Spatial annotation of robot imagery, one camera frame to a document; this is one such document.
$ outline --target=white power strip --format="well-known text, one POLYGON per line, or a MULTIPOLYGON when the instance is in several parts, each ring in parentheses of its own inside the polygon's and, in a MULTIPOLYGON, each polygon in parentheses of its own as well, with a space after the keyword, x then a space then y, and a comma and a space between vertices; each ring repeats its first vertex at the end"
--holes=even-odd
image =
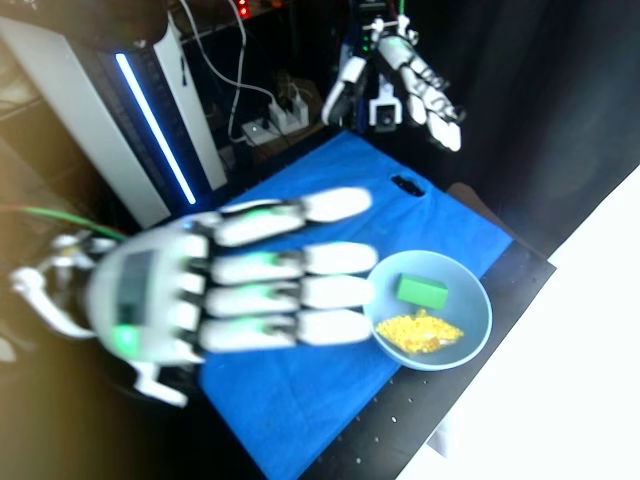
POLYGON ((293 111, 283 110, 278 104, 269 105, 269 125, 263 127, 262 119, 242 125, 250 145, 262 145, 282 135, 289 135, 309 126, 309 107, 298 95, 293 100, 293 111))

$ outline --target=blue tablecloth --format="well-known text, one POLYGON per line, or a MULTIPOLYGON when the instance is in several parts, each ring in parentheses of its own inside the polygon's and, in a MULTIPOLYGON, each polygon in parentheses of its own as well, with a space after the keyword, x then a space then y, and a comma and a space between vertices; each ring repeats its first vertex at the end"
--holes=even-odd
MULTIPOLYGON (((481 276, 511 243, 502 230, 349 133, 233 203, 297 198, 338 186, 368 188, 373 207, 352 220, 291 234, 269 247, 349 240, 373 245, 381 259, 404 250, 434 250, 481 276), (398 188, 391 181, 396 175, 411 179, 425 195, 414 197, 398 188)), ((302 474, 397 369, 371 339, 340 347, 211 354, 201 383, 265 475, 286 480, 302 474)))

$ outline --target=blue bowl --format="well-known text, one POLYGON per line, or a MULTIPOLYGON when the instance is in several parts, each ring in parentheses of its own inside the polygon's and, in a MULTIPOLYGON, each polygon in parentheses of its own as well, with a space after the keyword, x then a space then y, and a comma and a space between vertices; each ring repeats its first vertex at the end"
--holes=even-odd
POLYGON ((373 323, 373 335, 382 349, 402 365, 415 370, 445 370, 475 357, 491 333, 491 303, 482 284, 466 267, 452 258, 425 250, 396 253, 380 262, 369 274, 376 287, 373 301, 364 307, 373 323), (397 315, 414 314, 418 308, 396 298, 400 274, 408 273, 444 283, 449 289, 442 310, 427 309, 430 314, 461 328, 464 336, 455 344, 433 353, 408 354, 375 331, 378 323, 397 315))

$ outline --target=green block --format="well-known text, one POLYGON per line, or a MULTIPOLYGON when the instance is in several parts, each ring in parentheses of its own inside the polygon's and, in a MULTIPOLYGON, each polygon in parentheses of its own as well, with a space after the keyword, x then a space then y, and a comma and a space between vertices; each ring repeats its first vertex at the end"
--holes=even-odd
POLYGON ((418 275, 400 275, 396 298, 425 308, 441 310, 447 303, 449 289, 442 282, 418 275))

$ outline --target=black hole in cloth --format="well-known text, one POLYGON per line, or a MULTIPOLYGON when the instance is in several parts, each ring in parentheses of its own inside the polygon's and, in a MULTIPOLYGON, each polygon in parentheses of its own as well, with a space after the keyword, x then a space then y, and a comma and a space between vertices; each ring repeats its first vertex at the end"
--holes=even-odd
POLYGON ((400 175, 391 177, 391 181, 395 183, 400 189, 407 192, 409 195, 413 195, 414 197, 422 197, 424 195, 424 190, 418 187, 411 180, 403 178, 400 175))

